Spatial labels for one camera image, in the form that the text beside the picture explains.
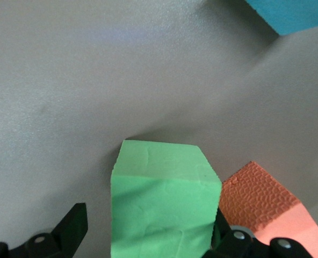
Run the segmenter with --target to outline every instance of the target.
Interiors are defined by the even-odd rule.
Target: colored block
[[[318,0],[246,0],[280,35],[318,26]]]
[[[221,186],[197,146],[125,140],[111,176],[111,257],[202,257]]]
[[[276,237],[291,238],[318,257],[317,224],[301,201],[256,162],[223,182],[220,209],[230,225],[251,229],[266,245]]]

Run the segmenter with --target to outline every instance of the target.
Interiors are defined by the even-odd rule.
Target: orange foam block
[[[291,238],[318,257],[317,224],[301,201],[256,162],[223,182],[219,207],[230,225],[251,229],[262,243]]]

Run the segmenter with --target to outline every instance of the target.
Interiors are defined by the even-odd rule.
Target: silver screw
[[[39,236],[38,238],[35,239],[35,243],[40,243],[40,242],[43,242],[45,240],[45,237],[44,236]]]
[[[245,235],[244,235],[242,232],[240,232],[240,231],[234,232],[233,236],[234,236],[235,238],[240,239],[240,240],[245,239]]]
[[[287,240],[285,240],[285,239],[279,239],[277,242],[278,242],[278,244],[279,244],[280,246],[282,246],[283,248],[286,248],[286,249],[292,248],[292,246],[290,245],[290,243],[289,243]]]

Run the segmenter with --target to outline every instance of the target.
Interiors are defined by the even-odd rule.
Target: blue foam cube
[[[318,0],[246,0],[280,35],[318,26]]]

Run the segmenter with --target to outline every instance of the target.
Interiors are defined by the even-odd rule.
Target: green block
[[[125,140],[111,176],[111,257],[202,257],[220,194],[197,146]]]

